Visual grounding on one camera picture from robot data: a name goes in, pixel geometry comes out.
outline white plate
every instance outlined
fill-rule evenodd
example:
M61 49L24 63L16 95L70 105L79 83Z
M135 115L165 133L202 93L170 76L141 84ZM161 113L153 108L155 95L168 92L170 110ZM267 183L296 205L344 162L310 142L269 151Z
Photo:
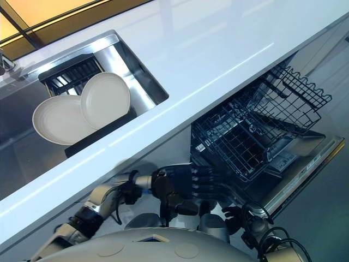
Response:
M125 115L130 109L130 90L114 73L103 72L92 77L81 94L81 110L86 121L100 129Z
M58 96L43 101L33 113L33 126L46 140L73 145L95 132L83 118L79 96Z

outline dishwasher rack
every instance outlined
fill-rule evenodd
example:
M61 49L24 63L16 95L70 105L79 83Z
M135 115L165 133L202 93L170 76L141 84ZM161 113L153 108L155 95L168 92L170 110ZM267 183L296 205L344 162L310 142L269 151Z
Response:
M252 181L321 119L330 95L279 64L192 124L192 135L243 182Z

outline black dish rack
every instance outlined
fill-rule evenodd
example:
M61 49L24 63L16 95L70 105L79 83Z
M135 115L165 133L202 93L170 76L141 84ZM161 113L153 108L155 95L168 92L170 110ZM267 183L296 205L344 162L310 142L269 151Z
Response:
M103 71L94 55L90 53L79 55L41 73L39 80L46 86L50 97L61 94L80 96L88 80Z
M192 124L196 149L252 181L321 119L317 111L331 99L291 67L277 65Z

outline stainless steel sink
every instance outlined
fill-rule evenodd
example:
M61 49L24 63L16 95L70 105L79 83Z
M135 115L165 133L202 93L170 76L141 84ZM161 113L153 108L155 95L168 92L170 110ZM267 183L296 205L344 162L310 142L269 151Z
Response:
M32 114L52 96L39 75L84 54L93 54L103 71L114 72L125 80L136 117L169 97L115 31L17 70L0 82L0 200L66 160L67 146L40 137L32 126Z

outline kitchen counter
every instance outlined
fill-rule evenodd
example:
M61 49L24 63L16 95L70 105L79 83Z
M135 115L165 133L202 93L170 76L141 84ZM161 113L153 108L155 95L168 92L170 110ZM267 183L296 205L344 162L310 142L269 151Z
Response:
M0 201L1 250L342 21L348 12L348 0L158 0L16 61L27 67L114 29L169 98Z

